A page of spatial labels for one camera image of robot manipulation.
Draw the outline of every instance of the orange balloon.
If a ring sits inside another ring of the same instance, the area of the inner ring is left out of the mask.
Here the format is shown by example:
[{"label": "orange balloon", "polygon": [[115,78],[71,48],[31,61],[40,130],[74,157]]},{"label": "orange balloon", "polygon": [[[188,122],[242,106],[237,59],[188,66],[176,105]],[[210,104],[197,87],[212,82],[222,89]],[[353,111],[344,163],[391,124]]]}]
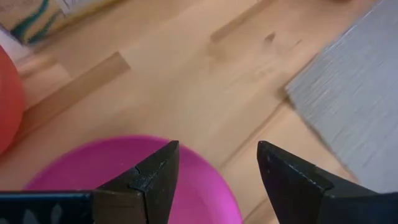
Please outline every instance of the orange balloon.
[{"label": "orange balloon", "polygon": [[24,112],[24,94],[16,67],[0,47],[0,153],[11,144]]}]

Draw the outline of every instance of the gray rug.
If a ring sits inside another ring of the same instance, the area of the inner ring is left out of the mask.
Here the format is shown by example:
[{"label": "gray rug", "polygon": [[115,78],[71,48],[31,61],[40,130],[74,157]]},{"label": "gray rug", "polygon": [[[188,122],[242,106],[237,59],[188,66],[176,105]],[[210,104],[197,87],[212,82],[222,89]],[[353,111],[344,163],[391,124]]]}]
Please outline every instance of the gray rug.
[{"label": "gray rug", "polygon": [[287,92],[363,186],[398,191],[398,1],[377,3]]}]

